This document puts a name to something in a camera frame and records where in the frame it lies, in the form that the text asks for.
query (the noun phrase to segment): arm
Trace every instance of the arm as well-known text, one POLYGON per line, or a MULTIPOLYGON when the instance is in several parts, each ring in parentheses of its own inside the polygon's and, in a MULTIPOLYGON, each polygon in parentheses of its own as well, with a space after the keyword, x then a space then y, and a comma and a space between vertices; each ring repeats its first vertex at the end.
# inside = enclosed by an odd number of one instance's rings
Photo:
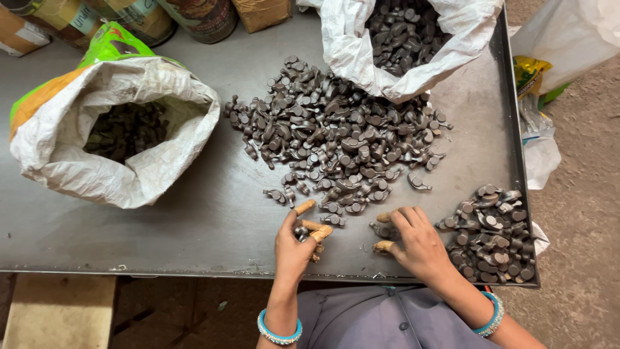
MULTIPOLYGON (((493 317, 493 304, 450 263, 439 235, 419 207, 401 207, 390 214, 401 233, 405 249, 396 244, 390 253, 398 263, 435 291, 472 329, 479 329, 493 317)), ((506 349, 544 348, 507 314, 487 339, 506 349)))
MULTIPOLYGON (((269 331, 281 336, 293 335, 297 329, 297 286, 317 245, 313 237, 298 242, 293 235, 297 225, 297 212, 289 212, 275 238, 275 278, 267 302, 265 325, 269 331)), ((286 347, 295 349, 297 343, 286 347)), ((256 348, 279 349, 282 346, 260 336, 256 348)))

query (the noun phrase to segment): bangle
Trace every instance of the bangle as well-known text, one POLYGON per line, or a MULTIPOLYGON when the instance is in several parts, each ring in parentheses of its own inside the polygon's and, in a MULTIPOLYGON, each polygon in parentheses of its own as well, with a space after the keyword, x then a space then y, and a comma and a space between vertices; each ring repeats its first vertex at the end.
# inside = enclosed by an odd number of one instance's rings
POLYGON ((502 322, 504 309, 503 309, 502 300, 499 297, 497 297, 496 295, 492 293, 484 292, 484 291, 482 292, 482 294, 493 302, 493 305, 494 305, 493 317, 491 318, 491 320, 486 326, 482 327, 481 329, 474 330, 474 333, 477 335, 481 335, 483 337, 487 337, 493 334, 493 332, 497 330, 497 327, 499 327, 500 323, 502 322))
POLYGON ((261 335, 265 336, 265 338, 269 339, 273 343, 276 343, 279 345, 293 344, 294 342, 297 342, 299 340, 299 338, 301 337, 301 321, 299 321, 299 318, 297 318, 297 331, 295 332, 295 334, 289 337, 282 337, 282 336, 278 336, 278 335, 271 333, 267 329, 267 326, 265 326, 266 311, 267 309, 263 309, 263 311, 260 312, 259 318, 257 320, 257 324, 259 326, 259 331, 261 335))

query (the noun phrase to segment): concrete floor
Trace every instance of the concrete floor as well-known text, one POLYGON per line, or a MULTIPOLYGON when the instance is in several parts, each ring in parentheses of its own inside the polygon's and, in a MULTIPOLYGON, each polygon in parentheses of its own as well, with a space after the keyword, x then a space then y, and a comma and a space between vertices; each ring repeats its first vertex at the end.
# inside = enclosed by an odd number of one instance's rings
MULTIPOLYGON (((507 0, 510 25, 523 24, 541 3, 507 0)), ((549 348, 620 348, 620 261, 613 255, 620 244, 619 77, 616 57, 545 108, 562 163, 542 191, 530 192, 531 215, 552 242, 539 258, 543 287, 495 289, 508 312, 549 348)), ((253 347, 254 319, 270 289, 269 281, 238 279, 122 282, 114 325, 153 313, 116 334, 114 349, 166 348, 196 321, 196 330, 174 348, 253 347), (218 311, 222 301, 228 304, 218 311)), ((0 338, 9 285, 9 275, 0 274, 0 338)))

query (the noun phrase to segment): woman's left hand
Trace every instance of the woman's left hand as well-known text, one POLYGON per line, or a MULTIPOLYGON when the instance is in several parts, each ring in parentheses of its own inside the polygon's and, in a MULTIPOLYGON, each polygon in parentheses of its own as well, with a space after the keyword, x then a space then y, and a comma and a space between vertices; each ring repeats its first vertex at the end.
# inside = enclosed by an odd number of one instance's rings
POLYGON ((288 285, 297 285, 301 281, 304 270, 308 266, 310 257, 317 242, 310 236, 304 242, 299 242, 293 235, 293 230, 299 226, 297 212, 291 210, 275 237, 275 282, 288 285))

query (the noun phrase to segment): handwritten label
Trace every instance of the handwritten label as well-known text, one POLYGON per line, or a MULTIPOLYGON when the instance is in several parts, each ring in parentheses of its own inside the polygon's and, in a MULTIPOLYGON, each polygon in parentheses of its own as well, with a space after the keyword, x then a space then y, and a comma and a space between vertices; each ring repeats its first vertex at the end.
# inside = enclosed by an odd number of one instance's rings
POLYGON ((80 3, 80 6, 71 20, 71 25, 77 28, 82 34, 88 35, 92 26, 97 22, 97 13, 87 4, 80 3))
POLYGON ((159 4, 157 3, 157 0, 137 0, 132 4, 132 6, 146 17, 150 15, 151 12, 159 6, 159 4))

